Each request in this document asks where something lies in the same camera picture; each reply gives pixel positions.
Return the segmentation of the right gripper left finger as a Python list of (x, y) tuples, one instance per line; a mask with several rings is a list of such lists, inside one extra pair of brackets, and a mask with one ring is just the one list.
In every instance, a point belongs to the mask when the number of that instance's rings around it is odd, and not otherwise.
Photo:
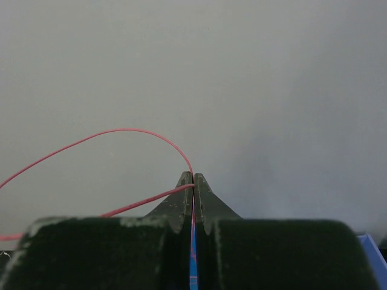
[(163, 199), (150, 213), (143, 218), (143, 224), (151, 227), (167, 227), (176, 234), (189, 234), (192, 220), (192, 200), (194, 176), (183, 172), (176, 189), (188, 185)]

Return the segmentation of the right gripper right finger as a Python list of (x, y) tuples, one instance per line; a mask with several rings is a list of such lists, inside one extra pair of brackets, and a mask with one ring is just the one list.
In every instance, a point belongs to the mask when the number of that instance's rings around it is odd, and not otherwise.
[(197, 235), (209, 235), (218, 219), (242, 219), (213, 190), (202, 173), (194, 175), (195, 226)]

